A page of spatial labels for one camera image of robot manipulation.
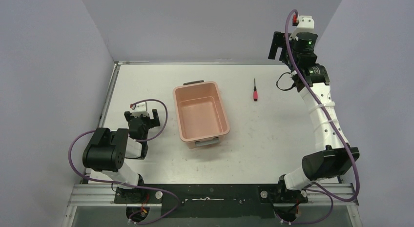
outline screwdriver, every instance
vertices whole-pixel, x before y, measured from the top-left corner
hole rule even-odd
[[[254,79],[253,100],[257,101],[256,78]]]

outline bin handle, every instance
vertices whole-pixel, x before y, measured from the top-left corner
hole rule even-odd
[[[211,145],[219,142],[219,138],[213,138],[211,140],[207,141],[195,141],[195,146],[205,146],[205,145]]]
[[[187,82],[187,83],[184,83],[183,85],[196,84],[196,83],[201,83],[201,82],[204,82],[204,80],[194,81],[194,82]]]

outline gray wall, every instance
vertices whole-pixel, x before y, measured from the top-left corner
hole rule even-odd
[[[60,226],[113,60],[82,0],[0,0],[0,226]],[[76,148],[81,166],[83,140]]]
[[[343,0],[316,49],[341,127],[360,149],[365,227],[414,226],[413,2]]]
[[[341,0],[83,0],[116,61],[266,60],[289,11],[323,33]]]

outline table top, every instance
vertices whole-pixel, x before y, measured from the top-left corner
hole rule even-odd
[[[143,99],[159,99],[168,108],[162,134],[148,142],[144,160],[125,160],[147,184],[264,184],[301,164],[315,150],[313,127],[306,106],[295,89],[281,91],[275,82],[288,71],[284,65],[121,65],[103,127],[127,128],[124,112]],[[253,79],[259,99],[253,101]],[[204,80],[218,84],[228,115],[230,133],[216,145],[189,149],[181,141],[172,91],[183,83]],[[279,82],[290,87],[288,75]],[[165,110],[157,109],[161,124]],[[160,127],[150,129],[154,136]],[[109,178],[92,171],[92,178]],[[326,183],[337,183],[329,179]]]

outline wall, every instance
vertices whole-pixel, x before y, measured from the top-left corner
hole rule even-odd
[[[116,61],[266,60],[293,8],[323,33],[341,0],[83,0]]]
[[[413,1],[343,0],[316,49],[341,127],[360,149],[365,227],[414,226]]]
[[[0,226],[60,226],[113,60],[82,0],[0,0]],[[75,164],[81,168],[81,141]]]

